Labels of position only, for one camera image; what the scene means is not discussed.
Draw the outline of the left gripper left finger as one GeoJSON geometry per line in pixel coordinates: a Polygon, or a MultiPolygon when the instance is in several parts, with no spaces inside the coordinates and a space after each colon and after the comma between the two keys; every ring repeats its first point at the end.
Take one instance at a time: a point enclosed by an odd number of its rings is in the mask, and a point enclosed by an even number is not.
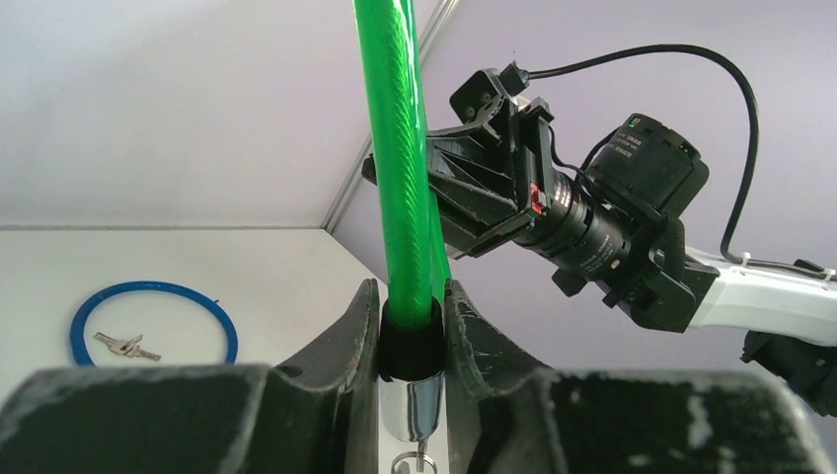
{"type": "Polygon", "coordinates": [[[5,473],[375,473],[379,288],[285,361],[42,370],[1,411],[5,473]]]}

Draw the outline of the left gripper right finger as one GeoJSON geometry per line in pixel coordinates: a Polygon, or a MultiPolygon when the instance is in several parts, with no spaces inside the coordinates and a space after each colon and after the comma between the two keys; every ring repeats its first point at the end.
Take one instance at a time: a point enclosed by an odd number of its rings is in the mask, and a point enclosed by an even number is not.
{"type": "Polygon", "coordinates": [[[444,290],[453,473],[830,473],[801,401],[761,374],[557,370],[444,290]]]}

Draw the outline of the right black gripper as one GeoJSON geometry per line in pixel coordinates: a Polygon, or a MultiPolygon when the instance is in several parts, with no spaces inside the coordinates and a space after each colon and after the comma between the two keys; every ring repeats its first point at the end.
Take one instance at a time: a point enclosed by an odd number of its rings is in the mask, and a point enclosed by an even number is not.
{"type": "Polygon", "coordinates": [[[628,261],[621,216],[557,170],[544,102],[431,131],[426,171],[453,259],[511,241],[554,264],[557,283],[606,280],[628,261]]]}

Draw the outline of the green cable lock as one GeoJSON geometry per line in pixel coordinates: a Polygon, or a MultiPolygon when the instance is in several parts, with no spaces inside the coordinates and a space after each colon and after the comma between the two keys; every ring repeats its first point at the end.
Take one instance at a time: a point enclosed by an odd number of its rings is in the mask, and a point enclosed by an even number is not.
{"type": "Polygon", "coordinates": [[[439,423],[446,343],[427,171],[419,37],[411,1],[353,4],[388,277],[377,361],[383,421],[404,442],[439,423]]]}

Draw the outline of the blue cable lock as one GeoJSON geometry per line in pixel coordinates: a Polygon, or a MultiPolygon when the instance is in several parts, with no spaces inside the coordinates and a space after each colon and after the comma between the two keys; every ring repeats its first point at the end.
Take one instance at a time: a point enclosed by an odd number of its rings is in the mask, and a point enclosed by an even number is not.
{"type": "Polygon", "coordinates": [[[134,280],[107,286],[88,297],[78,307],[71,319],[68,331],[70,354],[76,365],[96,365],[89,353],[85,340],[86,326],[93,312],[108,299],[122,294],[142,291],[173,294],[201,306],[215,318],[225,334],[226,353],[223,358],[223,362],[232,364],[238,360],[240,346],[238,331],[229,314],[217,301],[194,289],[177,283],[157,280],[134,280]]]}

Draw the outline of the silver green-lock keys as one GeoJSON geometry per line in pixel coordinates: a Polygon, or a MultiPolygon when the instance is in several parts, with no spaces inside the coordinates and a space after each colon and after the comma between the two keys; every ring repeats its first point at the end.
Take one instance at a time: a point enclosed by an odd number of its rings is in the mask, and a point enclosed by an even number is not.
{"type": "Polygon", "coordinates": [[[396,455],[390,465],[391,474],[437,474],[439,472],[435,460],[428,454],[428,441],[420,440],[414,450],[408,450],[396,455]]]}

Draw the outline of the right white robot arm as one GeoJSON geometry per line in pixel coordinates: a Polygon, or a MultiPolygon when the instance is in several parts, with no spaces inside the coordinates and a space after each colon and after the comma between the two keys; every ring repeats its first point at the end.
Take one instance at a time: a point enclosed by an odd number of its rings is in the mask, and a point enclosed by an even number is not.
{"type": "Polygon", "coordinates": [[[550,262],[573,296],[598,286],[638,326],[683,333],[745,331],[756,362],[822,416],[836,413],[836,273],[799,262],[691,248],[681,214],[709,177],[699,152],[659,121],[632,114],[573,176],[555,166],[552,115],[541,103],[494,100],[432,131],[426,169],[454,259],[513,243],[550,262]]]}

